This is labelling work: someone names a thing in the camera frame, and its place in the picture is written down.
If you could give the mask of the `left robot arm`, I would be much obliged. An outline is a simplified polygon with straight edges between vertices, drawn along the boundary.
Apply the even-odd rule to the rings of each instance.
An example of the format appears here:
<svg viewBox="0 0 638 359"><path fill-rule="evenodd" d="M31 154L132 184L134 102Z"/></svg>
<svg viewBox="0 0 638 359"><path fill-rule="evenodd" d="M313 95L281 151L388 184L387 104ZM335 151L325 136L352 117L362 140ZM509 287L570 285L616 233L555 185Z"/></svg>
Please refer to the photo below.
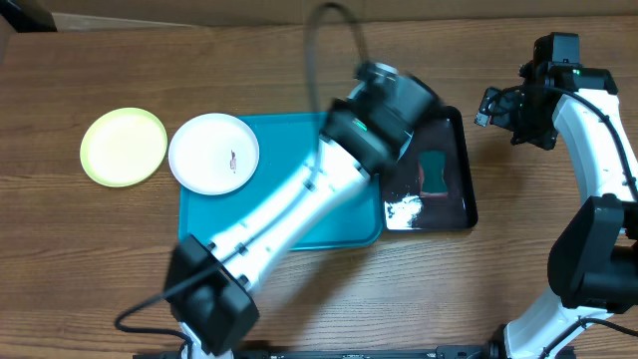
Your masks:
<svg viewBox="0 0 638 359"><path fill-rule="evenodd" d="M208 242L189 235L173 250L163 295L181 327L180 357L218 357L238 344L259 318L252 294L275 264L333 208L391 169L441 105L421 80L384 64L364 63L356 78L289 179Z"/></svg>

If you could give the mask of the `white plate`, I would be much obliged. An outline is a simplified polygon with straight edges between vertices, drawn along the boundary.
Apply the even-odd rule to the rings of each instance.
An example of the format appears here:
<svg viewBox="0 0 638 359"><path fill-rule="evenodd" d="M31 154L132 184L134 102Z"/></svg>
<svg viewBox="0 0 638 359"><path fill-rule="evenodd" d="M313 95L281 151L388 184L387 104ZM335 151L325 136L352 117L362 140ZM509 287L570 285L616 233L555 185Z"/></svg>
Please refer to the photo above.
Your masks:
<svg viewBox="0 0 638 359"><path fill-rule="evenodd" d="M168 147L168 164L185 188L221 195L245 185L260 157L253 131L239 118L222 113L197 116L184 123Z"/></svg>

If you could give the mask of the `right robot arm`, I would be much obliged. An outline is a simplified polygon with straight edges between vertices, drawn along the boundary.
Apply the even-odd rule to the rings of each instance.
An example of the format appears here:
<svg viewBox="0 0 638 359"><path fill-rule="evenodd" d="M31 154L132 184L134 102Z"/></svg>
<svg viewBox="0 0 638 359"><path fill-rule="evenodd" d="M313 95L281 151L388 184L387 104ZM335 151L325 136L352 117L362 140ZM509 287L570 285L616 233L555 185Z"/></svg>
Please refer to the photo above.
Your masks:
<svg viewBox="0 0 638 359"><path fill-rule="evenodd" d="M635 336L610 322L637 303L637 159L619 116L609 71L582 66L520 70L522 84L489 87L475 122L512 133L512 143L561 136L581 207L551 247L548 286L518 318L494 332L485 358L571 358L569 343L593 325Z"/></svg>

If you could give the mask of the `green and red sponge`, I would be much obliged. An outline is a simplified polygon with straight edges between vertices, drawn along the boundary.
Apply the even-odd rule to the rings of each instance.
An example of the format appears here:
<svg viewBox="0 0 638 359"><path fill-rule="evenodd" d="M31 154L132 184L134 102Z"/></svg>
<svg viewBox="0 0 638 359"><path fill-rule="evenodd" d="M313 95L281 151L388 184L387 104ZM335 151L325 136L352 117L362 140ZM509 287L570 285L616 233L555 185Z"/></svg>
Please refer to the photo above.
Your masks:
<svg viewBox="0 0 638 359"><path fill-rule="evenodd" d="M445 197L448 187L445 181L446 154L427 151L418 154L420 196Z"/></svg>

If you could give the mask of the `yellow-green plate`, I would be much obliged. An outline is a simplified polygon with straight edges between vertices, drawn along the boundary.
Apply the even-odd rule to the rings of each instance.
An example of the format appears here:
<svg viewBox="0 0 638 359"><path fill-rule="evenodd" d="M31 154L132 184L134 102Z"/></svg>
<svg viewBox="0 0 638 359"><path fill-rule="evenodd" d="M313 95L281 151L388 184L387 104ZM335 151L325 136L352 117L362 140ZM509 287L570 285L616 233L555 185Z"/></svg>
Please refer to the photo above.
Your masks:
<svg viewBox="0 0 638 359"><path fill-rule="evenodd" d="M167 133L160 119L140 108L120 108L96 119L80 145L85 174L108 187L126 187L150 177L163 162Z"/></svg>

